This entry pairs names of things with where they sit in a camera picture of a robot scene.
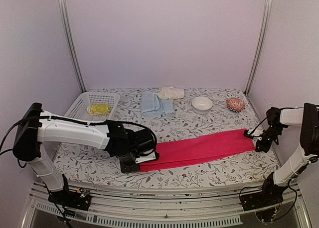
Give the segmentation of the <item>pink towel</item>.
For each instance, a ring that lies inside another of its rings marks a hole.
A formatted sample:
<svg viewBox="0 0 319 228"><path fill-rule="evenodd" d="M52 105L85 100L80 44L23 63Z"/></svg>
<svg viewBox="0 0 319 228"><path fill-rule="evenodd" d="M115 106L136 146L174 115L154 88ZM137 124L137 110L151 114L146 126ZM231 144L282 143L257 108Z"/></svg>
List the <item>pink towel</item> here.
<svg viewBox="0 0 319 228"><path fill-rule="evenodd" d="M254 143L244 136L243 129L162 142L157 145L159 159L141 163L140 171L150 172L191 166L253 150L255 150Z"/></svg>

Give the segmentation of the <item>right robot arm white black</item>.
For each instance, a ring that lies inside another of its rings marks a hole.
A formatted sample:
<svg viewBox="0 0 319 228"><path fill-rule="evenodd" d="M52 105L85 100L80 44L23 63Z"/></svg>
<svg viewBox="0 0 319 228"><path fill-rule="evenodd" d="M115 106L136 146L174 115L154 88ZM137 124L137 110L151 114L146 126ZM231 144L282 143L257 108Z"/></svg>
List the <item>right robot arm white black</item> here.
<svg viewBox="0 0 319 228"><path fill-rule="evenodd" d="M240 195L245 211L259 209L283 202L283 193L291 182L319 158L319 107L304 103L296 108L271 107L266 112L266 130L256 128L245 130L244 136L256 139L256 151L267 152L273 144L279 143L284 129L291 134L284 140L291 155L281 167L272 172L263 182L260 192Z"/></svg>

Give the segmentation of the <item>green crocodile pattern towel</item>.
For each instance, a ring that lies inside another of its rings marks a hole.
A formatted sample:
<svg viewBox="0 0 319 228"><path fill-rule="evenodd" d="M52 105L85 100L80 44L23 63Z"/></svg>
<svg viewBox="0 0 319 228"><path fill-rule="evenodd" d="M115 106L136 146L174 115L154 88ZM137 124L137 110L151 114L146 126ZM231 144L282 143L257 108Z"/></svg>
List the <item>green crocodile pattern towel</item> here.
<svg viewBox="0 0 319 228"><path fill-rule="evenodd" d="M106 115L110 114L112 108L108 104L95 104L87 107L90 115Z"/></svg>

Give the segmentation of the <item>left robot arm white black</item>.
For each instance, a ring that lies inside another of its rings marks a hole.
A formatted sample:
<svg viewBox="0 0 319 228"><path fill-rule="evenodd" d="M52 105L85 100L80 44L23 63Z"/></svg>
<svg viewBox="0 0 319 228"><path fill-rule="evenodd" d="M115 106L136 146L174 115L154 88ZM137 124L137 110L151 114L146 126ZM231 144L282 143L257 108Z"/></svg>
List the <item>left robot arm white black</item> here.
<svg viewBox="0 0 319 228"><path fill-rule="evenodd" d="M86 189L71 191L67 178L48 157L44 142L81 144L106 151L120 162L122 173L137 172L141 163L156 161L157 138L146 126L136 124L137 131L127 129L125 121L87 121L58 116L33 103L23 118L14 124L17 128L13 155L30 165L47 187L48 200L63 208L87 211L91 196Z"/></svg>

